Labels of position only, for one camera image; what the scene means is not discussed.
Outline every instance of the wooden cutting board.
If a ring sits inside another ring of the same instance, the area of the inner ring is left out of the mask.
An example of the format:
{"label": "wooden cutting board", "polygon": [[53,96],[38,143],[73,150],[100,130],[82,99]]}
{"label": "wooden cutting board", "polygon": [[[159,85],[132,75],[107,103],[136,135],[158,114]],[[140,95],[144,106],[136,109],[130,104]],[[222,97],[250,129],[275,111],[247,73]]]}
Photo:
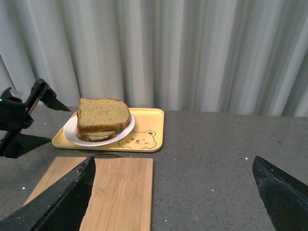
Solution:
{"label": "wooden cutting board", "polygon": [[[54,184],[85,157],[57,157],[26,203]],[[153,159],[95,159],[96,173],[80,231],[149,231]]]}

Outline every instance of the white curtain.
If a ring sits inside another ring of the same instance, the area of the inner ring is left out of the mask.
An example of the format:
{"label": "white curtain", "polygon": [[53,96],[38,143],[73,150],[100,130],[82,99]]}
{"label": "white curtain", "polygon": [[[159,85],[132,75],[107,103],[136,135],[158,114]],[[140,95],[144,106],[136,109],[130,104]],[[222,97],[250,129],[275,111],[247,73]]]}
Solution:
{"label": "white curtain", "polygon": [[1,0],[0,91],[308,116],[307,0]]}

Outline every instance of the bear face print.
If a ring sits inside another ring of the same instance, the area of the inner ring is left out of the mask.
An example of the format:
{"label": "bear face print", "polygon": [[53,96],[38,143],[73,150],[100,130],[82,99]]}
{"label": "bear face print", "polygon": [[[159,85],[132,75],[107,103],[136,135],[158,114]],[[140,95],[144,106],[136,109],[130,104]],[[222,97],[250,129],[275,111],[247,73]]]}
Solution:
{"label": "bear face print", "polygon": [[155,135],[156,133],[150,130],[146,132],[132,130],[118,144],[121,148],[152,149],[156,146]]}

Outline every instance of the speckled surface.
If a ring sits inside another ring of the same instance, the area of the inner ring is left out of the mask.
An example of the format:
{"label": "speckled surface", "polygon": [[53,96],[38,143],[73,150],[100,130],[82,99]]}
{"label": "speckled surface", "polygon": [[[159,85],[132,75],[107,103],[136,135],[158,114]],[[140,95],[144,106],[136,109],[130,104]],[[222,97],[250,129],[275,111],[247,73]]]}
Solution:
{"label": "speckled surface", "polygon": [[[23,133],[52,139],[75,109],[38,106]],[[117,154],[154,159],[153,231],[274,231],[252,174],[254,157],[308,184],[307,150],[308,118],[166,111],[158,152]],[[19,159],[2,157],[0,219],[23,205],[56,156],[96,153],[49,143]]]}

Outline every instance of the sandwich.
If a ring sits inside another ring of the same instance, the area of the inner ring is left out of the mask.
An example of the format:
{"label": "sandwich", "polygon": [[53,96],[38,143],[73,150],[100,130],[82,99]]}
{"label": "sandwich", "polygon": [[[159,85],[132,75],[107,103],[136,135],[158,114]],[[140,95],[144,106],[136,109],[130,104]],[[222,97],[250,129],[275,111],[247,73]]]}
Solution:
{"label": "sandwich", "polygon": [[130,123],[128,106],[120,100],[80,98],[77,110],[77,137],[99,142],[116,137],[118,129]]}

